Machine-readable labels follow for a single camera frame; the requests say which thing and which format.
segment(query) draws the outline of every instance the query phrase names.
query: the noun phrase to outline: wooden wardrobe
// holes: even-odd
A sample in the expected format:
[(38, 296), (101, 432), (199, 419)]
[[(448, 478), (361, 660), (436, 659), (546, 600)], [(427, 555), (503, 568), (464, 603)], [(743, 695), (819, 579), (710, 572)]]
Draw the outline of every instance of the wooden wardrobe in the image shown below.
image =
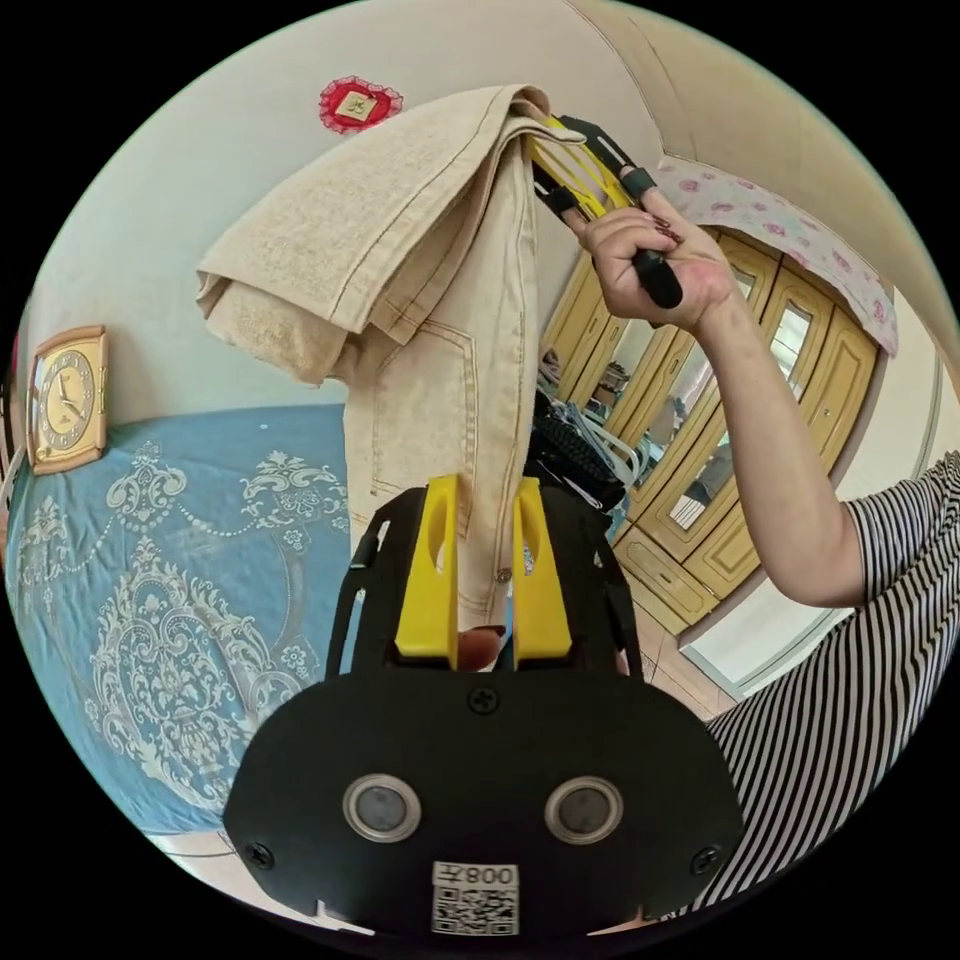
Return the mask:
[[(733, 231), (709, 231), (810, 425), (824, 467), (850, 436), (877, 346), (841, 295), (791, 258)], [(730, 596), (759, 562), (733, 478), (723, 404), (696, 341), (613, 317), (581, 256), (544, 335), (561, 364), (556, 395), (638, 452), (615, 552), (637, 599), (674, 635)]]

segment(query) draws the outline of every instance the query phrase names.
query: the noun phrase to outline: clock face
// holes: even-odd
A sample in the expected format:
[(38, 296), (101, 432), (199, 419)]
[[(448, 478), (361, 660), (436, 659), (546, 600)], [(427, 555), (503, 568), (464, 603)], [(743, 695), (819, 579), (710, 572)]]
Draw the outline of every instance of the clock face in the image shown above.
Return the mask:
[(90, 423), (95, 398), (93, 370), (79, 350), (65, 350), (45, 365), (40, 428), (51, 452), (70, 450), (79, 442)]

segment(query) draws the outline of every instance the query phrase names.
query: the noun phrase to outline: hand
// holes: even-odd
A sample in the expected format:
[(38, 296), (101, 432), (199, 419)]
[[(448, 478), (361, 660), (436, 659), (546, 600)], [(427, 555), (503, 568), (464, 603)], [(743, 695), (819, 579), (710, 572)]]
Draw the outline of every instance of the hand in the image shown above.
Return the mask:
[[(742, 301), (743, 294), (712, 237), (684, 220), (655, 188), (643, 195), (643, 205), (646, 210), (627, 207), (589, 223), (573, 211), (564, 219), (592, 255), (604, 302), (614, 316), (654, 326), (673, 324), (695, 334), (706, 313)], [(662, 310), (640, 286), (632, 262), (640, 250), (655, 250), (669, 261), (683, 290), (678, 307)]]
[[(458, 668), (465, 673), (472, 673), (489, 667), (500, 656), (503, 637), (506, 630), (503, 627), (475, 627), (473, 630), (463, 630), (458, 634), (457, 654)], [(617, 671), (625, 676), (630, 673), (626, 655), (618, 653)]]

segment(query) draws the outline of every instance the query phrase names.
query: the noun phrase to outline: qr code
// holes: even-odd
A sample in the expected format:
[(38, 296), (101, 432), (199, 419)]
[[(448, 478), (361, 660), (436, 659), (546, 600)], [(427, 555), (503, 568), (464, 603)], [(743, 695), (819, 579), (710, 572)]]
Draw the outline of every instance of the qr code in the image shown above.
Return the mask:
[(435, 887), (433, 932), (497, 937), (519, 930), (517, 889)]

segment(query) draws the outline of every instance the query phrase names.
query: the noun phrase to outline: striped shirt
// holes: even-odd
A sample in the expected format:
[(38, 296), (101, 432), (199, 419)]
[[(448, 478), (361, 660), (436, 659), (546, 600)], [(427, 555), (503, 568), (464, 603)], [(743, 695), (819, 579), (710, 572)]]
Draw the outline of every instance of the striped shirt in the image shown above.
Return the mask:
[(896, 762), (953, 655), (960, 452), (847, 507), (866, 602), (803, 663), (709, 724), (730, 765), (746, 832), (679, 914), (766, 880), (842, 826)]

